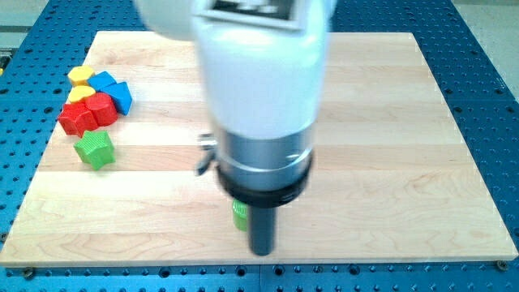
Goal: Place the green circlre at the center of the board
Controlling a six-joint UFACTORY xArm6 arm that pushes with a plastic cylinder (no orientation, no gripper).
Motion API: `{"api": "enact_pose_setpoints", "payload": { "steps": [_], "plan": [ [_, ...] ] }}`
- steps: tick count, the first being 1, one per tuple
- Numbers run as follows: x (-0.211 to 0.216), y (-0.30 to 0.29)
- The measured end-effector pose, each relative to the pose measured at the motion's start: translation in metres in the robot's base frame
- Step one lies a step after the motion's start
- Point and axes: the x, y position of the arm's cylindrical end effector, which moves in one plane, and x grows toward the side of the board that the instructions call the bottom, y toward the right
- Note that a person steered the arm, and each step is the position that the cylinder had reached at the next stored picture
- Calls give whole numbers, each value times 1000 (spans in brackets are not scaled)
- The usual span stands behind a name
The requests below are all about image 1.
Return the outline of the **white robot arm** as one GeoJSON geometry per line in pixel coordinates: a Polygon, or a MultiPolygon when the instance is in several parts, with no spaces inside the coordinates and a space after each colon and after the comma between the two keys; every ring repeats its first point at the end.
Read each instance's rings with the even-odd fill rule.
{"type": "Polygon", "coordinates": [[[332,1],[137,0],[143,23],[193,41],[212,130],[197,174],[247,206],[249,247],[272,252],[277,208],[304,190],[324,82],[332,1]]]}

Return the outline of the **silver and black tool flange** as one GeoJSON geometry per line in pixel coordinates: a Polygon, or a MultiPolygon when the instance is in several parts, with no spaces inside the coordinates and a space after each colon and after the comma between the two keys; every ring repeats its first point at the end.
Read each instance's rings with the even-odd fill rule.
{"type": "Polygon", "coordinates": [[[205,173],[214,162],[221,188],[257,208],[276,208],[305,189],[313,162],[312,127],[276,139],[252,139],[217,127],[199,135],[206,152],[195,167],[205,173]]]}

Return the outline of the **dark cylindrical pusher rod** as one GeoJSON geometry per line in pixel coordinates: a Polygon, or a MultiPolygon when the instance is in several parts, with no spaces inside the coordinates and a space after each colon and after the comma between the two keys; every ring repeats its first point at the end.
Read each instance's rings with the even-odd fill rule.
{"type": "Polygon", "coordinates": [[[274,249],[277,213],[274,208],[247,207],[247,236],[251,251],[267,256],[274,249]]]}

